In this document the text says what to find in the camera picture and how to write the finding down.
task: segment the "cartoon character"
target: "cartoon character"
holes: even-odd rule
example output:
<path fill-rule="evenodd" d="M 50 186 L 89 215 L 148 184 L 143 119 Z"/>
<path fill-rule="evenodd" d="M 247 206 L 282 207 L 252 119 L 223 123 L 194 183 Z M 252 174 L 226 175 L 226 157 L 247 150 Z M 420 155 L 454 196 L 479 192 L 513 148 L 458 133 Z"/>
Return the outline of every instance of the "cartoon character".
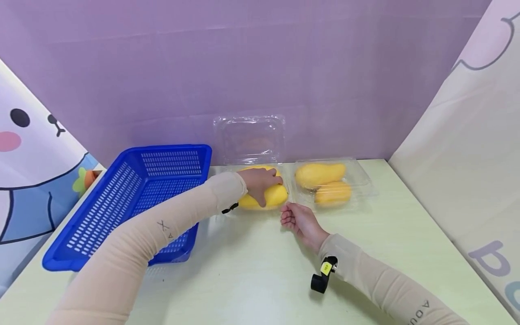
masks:
<path fill-rule="evenodd" d="M 0 61 L 0 296 L 85 191 L 97 162 Z"/>
<path fill-rule="evenodd" d="M 492 1 L 452 71 L 460 64 L 467 69 L 478 71 L 497 62 L 513 40 L 518 17 L 520 17 L 520 2 Z"/>

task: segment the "black wrist strap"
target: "black wrist strap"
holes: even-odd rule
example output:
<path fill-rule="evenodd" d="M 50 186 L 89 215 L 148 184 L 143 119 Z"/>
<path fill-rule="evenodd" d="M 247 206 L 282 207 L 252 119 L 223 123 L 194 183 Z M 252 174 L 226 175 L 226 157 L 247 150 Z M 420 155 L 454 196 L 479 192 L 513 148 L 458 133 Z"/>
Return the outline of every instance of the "black wrist strap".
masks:
<path fill-rule="evenodd" d="M 222 210 L 222 214 L 226 214 L 226 213 L 230 212 L 231 210 L 233 210 L 236 207 L 238 207 L 238 202 L 233 204 L 232 206 L 230 206 L 229 209 Z"/>
<path fill-rule="evenodd" d="M 327 256 L 321 263 L 320 272 L 321 275 L 313 274 L 313 278 L 310 281 L 310 288 L 319 293 L 325 293 L 327 286 L 329 285 L 330 273 L 336 271 L 337 257 Z"/>

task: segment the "wrist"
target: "wrist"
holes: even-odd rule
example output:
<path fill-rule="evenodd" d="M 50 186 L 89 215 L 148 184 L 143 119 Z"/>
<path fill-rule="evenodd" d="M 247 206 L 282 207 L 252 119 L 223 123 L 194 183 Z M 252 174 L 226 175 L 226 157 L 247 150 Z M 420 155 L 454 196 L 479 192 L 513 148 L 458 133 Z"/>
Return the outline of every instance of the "wrist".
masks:
<path fill-rule="evenodd" d="M 316 255 L 319 254 L 320 249 L 323 246 L 323 243 L 329 236 L 330 234 L 323 229 L 320 229 L 320 231 L 317 232 L 313 240 L 313 250 L 316 253 Z"/>
<path fill-rule="evenodd" d="M 242 182 L 243 182 L 242 184 L 244 185 L 245 190 L 249 191 L 249 186 L 250 186 L 249 183 L 251 182 L 251 180 L 248 178 L 247 173 L 244 173 L 244 171 L 238 171 L 237 174 L 242 179 Z"/>
<path fill-rule="evenodd" d="M 243 178 L 231 172 L 210 177 L 205 186 L 209 187 L 215 196 L 219 212 L 229 208 L 247 193 Z"/>

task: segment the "yellow label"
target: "yellow label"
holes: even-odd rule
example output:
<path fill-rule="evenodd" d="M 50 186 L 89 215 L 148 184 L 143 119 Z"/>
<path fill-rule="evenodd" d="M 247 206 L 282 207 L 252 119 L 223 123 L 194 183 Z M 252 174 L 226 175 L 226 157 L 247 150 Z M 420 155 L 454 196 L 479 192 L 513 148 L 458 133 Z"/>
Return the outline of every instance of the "yellow label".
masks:
<path fill-rule="evenodd" d="M 323 264 L 321 264 L 321 273 L 325 274 L 326 276 L 329 275 L 330 273 L 330 270 L 332 269 L 332 264 L 330 264 L 329 262 L 325 262 Z"/>

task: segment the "mango in container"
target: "mango in container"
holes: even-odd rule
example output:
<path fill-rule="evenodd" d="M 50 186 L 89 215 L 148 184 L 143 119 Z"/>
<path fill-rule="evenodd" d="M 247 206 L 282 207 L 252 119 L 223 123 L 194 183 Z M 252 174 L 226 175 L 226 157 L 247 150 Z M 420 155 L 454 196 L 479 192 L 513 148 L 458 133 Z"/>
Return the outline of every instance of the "mango in container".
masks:
<path fill-rule="evenodd" d="M 314 190 L 318 187 L 340 181 L 345 176 L 345 164 L 307 163 L 300 166 L 294 174 L 296 183 L 303 188 Z"/>
<path fill-rule="evenodd" d="M 332 207 L 342 205 L 350 200 L 352 187 L 339 180 L 320 186 L 316 190 L 314 202 L 316 206 Z"/>
<path fill-rule="evenodd" d="M 256 165 L 256 166 L 250 166 L 241 169 L 242 171 L 248 170 L 251 168 L 265 168 L 267 170 L 271 170 L 274 167 L 271 166 L 262 166 L 262 165 Z M 281 176 L 280 171 L 276 169 L 276 176 Z M 279 206 L 285 203 L 287 201 L 287 198 L 289 197 L 289 194 L 287 192 L 287 189 L 282 184 L 276 184 L 271 187 L 269 187 L 265 191 L 265 201 L 266 206 L 261 207 L 258 202 L 253 199 L 253 197 L 249 194 L 244 195 L 240 200 L 238 200 L 239 207 L 246 209 L 246 210 L 273 210 L 277 209 Z"/>

